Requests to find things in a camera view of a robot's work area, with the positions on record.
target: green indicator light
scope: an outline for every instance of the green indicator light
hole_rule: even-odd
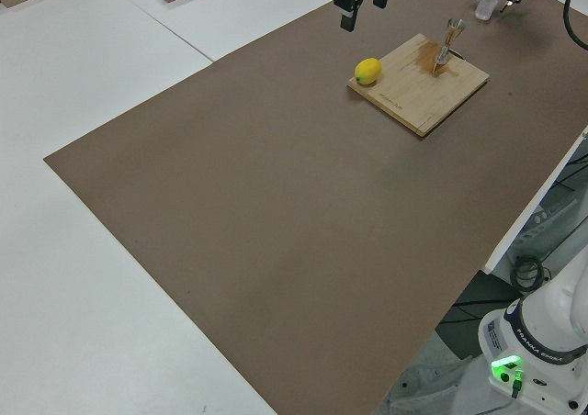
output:
[[[500,360],[494,360],[491,363],[492,368],[502,367],[504,365],[509,365],[510,363],[518,363],[521,361],[521,357],[518,355],[510,355],[508,357],[501,358]]]

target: cutting board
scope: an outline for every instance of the cutting board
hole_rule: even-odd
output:
[[[453,54],[432,73],[440,49],[434,40],[417,34],[380,59],[382,73],[374,84],[358,84],[354,77],[348,86],[423,137],[489,78]]]

